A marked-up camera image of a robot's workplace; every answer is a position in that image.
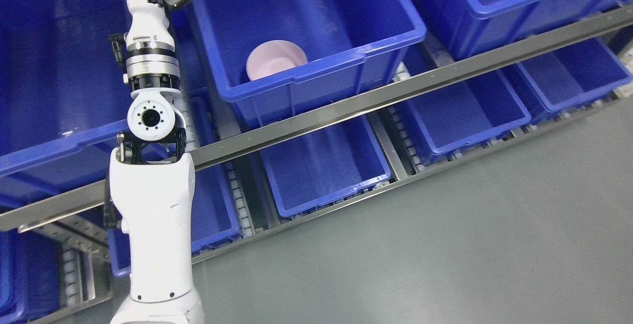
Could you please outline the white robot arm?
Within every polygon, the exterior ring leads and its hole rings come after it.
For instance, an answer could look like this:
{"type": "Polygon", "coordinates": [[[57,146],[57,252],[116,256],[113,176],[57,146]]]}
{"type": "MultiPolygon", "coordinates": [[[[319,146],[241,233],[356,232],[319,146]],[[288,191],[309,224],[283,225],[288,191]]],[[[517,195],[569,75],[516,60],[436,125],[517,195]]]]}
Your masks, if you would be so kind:
{"type": "Polygon", "coordinates": [[[130,292],[113,324],[203,324],[193,282],[191,213],[196,174],[187,153],[187,118],[173,47],[109,36],[131,87],[128,132],[109,159],[109,200],[128,234],[130,292]]]}

